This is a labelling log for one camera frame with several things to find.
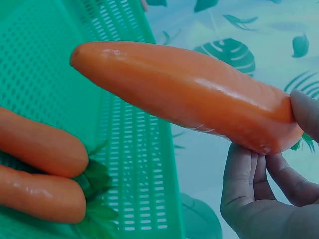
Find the orange carrot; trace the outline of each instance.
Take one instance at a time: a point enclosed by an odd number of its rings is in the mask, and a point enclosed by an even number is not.
[[[282,90],[198,52],[91,42],[74,50],[70,64],[96,85],[152,115],[225,136],[261,154],[289,149],[303,134]]]
[[[76,177],[88,165],[82,142],[60,129],[0,107],[0,150],[49,174]]]
[[[86,201],[72,179],[29,174],[0,165],[0,205],[60,223],[84,219]]]

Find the plastic basket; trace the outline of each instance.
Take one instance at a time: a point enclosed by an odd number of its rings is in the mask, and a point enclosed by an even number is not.
[[[86,145],[108,139],[96,159],[108,165],[117,186],[108,202],[119,212],[120,238],[184,239],[170,125],[69,66],[75,46],[95,40],[154,42],[139,0],[0,1],[0,105]],[[0,228],[6,239],[78,238],[69,225],[8,208],[0,208]]]

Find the green carrot leaves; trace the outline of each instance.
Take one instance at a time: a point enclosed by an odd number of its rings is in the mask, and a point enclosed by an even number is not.
[[[103,200],[96,200],[87,204],[85,218],[75,229],[83,239],[118,239],[118,227],[113,222],[117,216]]]

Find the carrot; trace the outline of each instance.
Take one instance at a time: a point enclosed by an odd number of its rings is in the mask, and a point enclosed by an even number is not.
[[[303,132],[289,96],[207,55],[170,46],[91,42],[70,64],[96,85],[182,127],[276,154]]]
[[[76,177],[88,165],[82,142],[60,129],[0,107],[0,150],[44,172]]]
[[[86,200],[72,179],[29,174],[0,165],[0,205],[60,223],[84,219]]]

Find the monstera leaf print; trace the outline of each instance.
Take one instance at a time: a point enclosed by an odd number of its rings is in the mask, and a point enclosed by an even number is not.
[[[232,38],[202,44],[194,51],[219,59],[250,76],[256,69],[254,55],[248,47]]]
[[[294,77],[284,88],[284,91],[290,93],[294,89],[304,92],[307,96],[319,100],[319,81],[314,80],[317,72],[305,71]],[[296,143],[291,150],[298,150],[301,142],[305,142],[311,152],[315,152],[314,141],[309,135],[303,134],[301,140]]]

